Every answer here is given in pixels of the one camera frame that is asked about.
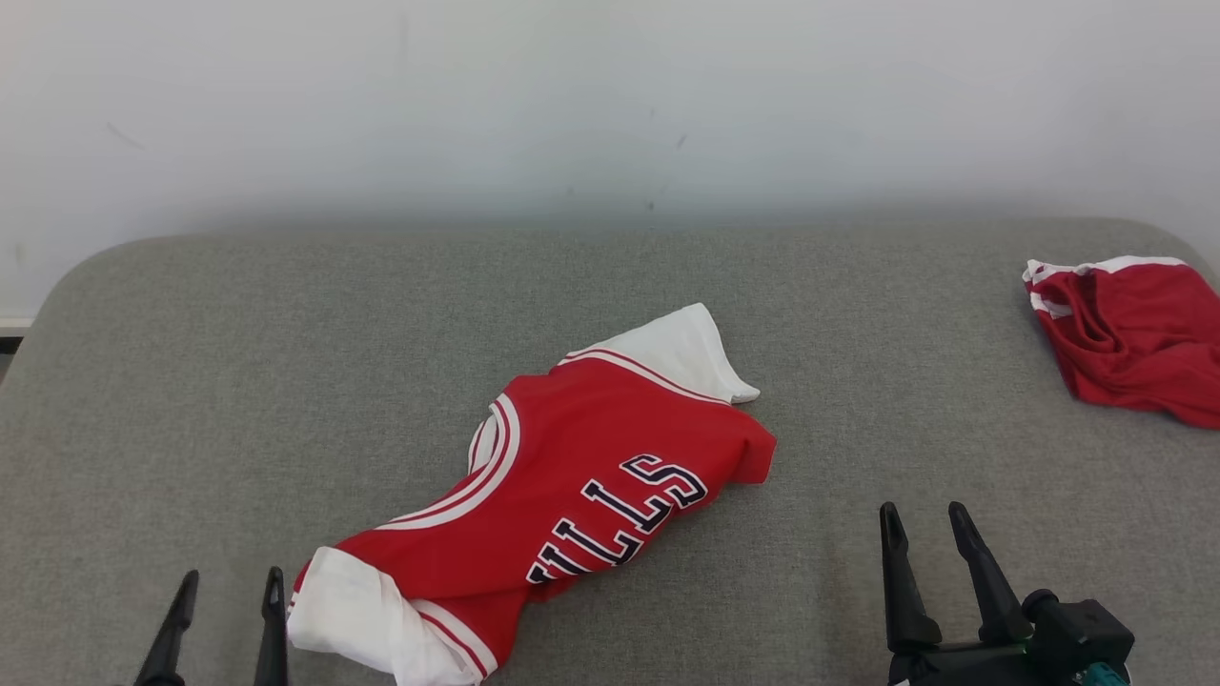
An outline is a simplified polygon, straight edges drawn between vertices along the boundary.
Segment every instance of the red fabric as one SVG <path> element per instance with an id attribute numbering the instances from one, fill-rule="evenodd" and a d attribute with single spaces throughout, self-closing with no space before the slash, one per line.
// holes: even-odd
<path id="1" fill-rule="evenodd" d="M 1026 289 L 1064 382 L 1087 403 L 1220 428 L 1220 297 L 1185 264 L 1138 260 L 1169 261 L 1031 261 Z"/>
<path id="2" fill-rule="evenodd" d="M 640 531 L 628 516 L 588 497 L 590 481 L 640 513 L 653 511 L 658 504 L 672 508 L 664 520 L 667 524 L 681 513 L 711 504 L 730 481 L 761 482 L 775 449 L 775 438 L 766 430 L 727 403 L 683 397 L 597 359 L 556 366 L 545 376 L 517 377 L 493 408 L 497 417 L 508 417 L 499 425 L 493 460 L 459 482 L 450 491 L 454 497 L 447 497 L 448 505 L 394 521 L 436 519 L 481 493 L 475 489 L 456 497 L 478 483 L 486 470 L 503 464 L 516 432 L 520 444 L 515 460 L 486 499 L 450 521 L 421 529 L 379 527 L 336 548 L 392 576 L 403 597 L 426 599 L 451 613 L 499 664 L 508 659 L 516 640 L 523 604 L 549 598 L 576 581 L 575 575 L 545 561 L 542 568 L 549 579 L 531 581 L 544 546 L 554 546 L 589 571 L 622 564 L 600 559 L 571 537 L 556 535 L 561 521 L 612 552 L 630 548 L 622 542 L 625 536 L 638 541 L 642 549 L 664 529 L 661 524 Z M 688 483 L 678 476 L 649 483 L 623 468 L 640 457 L 643 472 L 660 474 L 656 470 L 676 466 L 697 475 L 705 496 L 680 508 L 673 489 L 689 491 Z M 296 591 L 307 569 L 298 576 Z M 451 625 L 447 627 L 443 619 L 425 610 L 420 614 L 467 648 L 456 631 L 449 631 Z M 475 651 L 466 652 L 473 655 Z M 486 665 L 478 668 L 484 675 L 488 671 Z"/>

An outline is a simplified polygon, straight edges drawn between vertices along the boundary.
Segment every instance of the red and white t-shirt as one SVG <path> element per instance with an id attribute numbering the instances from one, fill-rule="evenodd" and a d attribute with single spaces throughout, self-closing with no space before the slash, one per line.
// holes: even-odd
<path id="1" fill-rule="evenodd" d="M 512 380 L 445 497 L 317 549 L 296 579 L 293 644 L 399 686 L 482 681 L 527 601 L 627 563 L 730 481 L 766 478 L 775 438 L 732 406 L 758 394 L 702 304 Z"/>
<path id="2" fill-rule="evenodd" d="M 1022 278 L 1072 395 L 1220 428 L 1220 297 L 1186 262 L 1030 260 Z"/>

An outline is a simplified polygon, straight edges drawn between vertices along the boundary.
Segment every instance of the clothing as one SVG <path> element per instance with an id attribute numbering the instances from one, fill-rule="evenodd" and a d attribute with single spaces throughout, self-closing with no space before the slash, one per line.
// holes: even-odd
<path id="1" fill-rule="evenodd" d="M 775 438 L 732 408 L 758 394 L 702 304 L 512 380 L 445 497 L 318 548 L 289 637 L 399 686 L 481 681 L 527 601 L 626 564 L 730 481 L 766 478 Z"/>
<path id="2" fill-rule="evenodd" d="M 1022 278 L 1072 395 L 1220 428 L 1220 297 L 1186 262 L 1030 260 Z"/>

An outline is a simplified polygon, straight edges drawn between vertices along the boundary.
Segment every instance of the teal component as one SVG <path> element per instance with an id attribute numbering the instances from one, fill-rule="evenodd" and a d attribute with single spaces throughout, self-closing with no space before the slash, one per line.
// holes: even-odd
<path id="1" fill-rule="evenodd" d="M 1110 665 L 1104 662 L 1094 663 L 1085 673 L 1082 686 L 1130 686 Z"/>

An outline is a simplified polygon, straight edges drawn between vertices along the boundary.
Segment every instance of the white wall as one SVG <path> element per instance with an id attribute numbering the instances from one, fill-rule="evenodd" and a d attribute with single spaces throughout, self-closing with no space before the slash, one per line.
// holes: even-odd
<path id="1" fill-rule="evenodd" d="M 102 248 L 267 209 L 1103 214 L 1220 264 L 1218 26 L 1204 0 L 0 0 L 0 317 Z"/>

